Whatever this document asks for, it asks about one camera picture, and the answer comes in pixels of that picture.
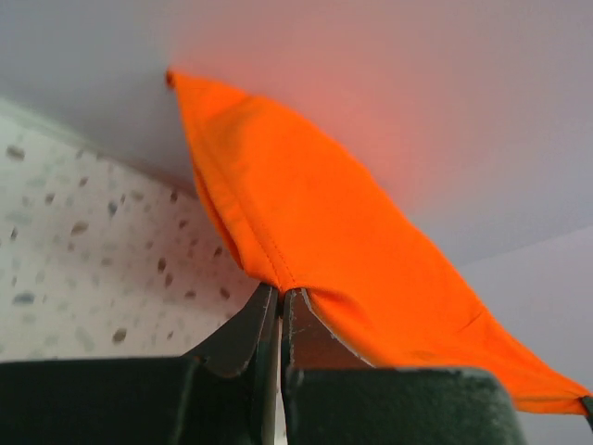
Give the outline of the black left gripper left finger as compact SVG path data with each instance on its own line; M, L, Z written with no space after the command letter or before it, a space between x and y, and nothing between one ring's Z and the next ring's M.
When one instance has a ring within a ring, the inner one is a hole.
M277 290L179 356L5 362L5 444L271 444Z

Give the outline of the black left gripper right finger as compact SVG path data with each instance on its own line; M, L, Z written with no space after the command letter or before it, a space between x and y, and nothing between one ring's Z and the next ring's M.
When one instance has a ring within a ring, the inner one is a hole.
M466 367L372 367L284 298L281 380L290 444L524 444L507 392Z

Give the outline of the orange t-shirt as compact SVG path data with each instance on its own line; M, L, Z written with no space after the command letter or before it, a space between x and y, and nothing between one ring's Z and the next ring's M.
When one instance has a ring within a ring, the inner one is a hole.
M515 339L342 146L267 97L168 70L196 191L239 267L381 367L493 374L528 413L585 413L587 388Z

